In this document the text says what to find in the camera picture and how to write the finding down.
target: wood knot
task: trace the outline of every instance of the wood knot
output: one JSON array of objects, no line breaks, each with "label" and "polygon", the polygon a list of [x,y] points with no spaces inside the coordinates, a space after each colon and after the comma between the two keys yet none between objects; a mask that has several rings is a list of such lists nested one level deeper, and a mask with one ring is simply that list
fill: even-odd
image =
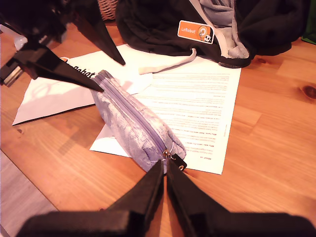
[{"label": "wood knot", "polygon": [[263,58],[258,58],[258,62],[259,62],[259,63],[267,63],[267,61],[264,60]]},{"label": "wood knot", "polygon": [[311,86],[311,85],[306,85],[302,88],[303,93],[311,98],[311,99],[316,99],[316,88]]}]

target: pencil case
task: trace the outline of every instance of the pencil case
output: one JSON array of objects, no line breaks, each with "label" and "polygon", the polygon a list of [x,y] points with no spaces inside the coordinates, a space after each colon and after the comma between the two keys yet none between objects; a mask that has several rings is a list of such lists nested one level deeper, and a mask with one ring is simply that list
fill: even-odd
[{"label": "pencil case", "polygon": [[171,129],[148,107],[130,95],[106,71],[94,80],[104,92],[91,91],[102,119],[124,150],[146,172],[161,159],[166,173],[166,159],[172,159],[180,170],[186,149]]}]

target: black jacket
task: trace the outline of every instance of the black jacket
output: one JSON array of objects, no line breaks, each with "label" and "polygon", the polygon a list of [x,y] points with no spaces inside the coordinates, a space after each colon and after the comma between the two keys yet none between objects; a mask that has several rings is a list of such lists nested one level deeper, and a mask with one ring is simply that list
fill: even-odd
[{"label": "black jacket", "polygon": [[[138,50],[179,56],[196,48],[221,66],[238,68],[256,54],[289,50],[304,32],[309,5],[309,0],[119,0],[116,22],[124,41]],[[180,20],[212,24],[213,44],[178,37]]]}]

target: table surface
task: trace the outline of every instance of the table surface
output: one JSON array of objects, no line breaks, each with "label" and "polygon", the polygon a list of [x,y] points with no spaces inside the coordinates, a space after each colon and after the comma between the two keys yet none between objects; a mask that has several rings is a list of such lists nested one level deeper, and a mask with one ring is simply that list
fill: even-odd
[{"label": "table surface", "polygon": [[[107,26],[116,45],[115,25]],[[69,26],[58,56],[98,51]],[[1,65],[15,52],[1,34]],[[102,129],[95,106],[12,126],[30,82],[1,87],[1,149],[59,210],[107,208],[145,174],[130,158],[89,151]],[[186,170],[203,191],[233,212],[287,212],[316,226],[316,46],[300,39],[278,56],[256,56],[241,70],[222,175]],[[181,236],[164,193],[147,236]]]}]

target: lerobot patch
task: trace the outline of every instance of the lerobot patch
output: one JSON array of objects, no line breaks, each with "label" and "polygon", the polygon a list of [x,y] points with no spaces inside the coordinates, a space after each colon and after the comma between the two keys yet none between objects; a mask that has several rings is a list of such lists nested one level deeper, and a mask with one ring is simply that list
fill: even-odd
[{"label": "lerobot patch", "polygon": [[214,30],[210,25],[190,21],[180,21],[178,37],[213,44]]}]

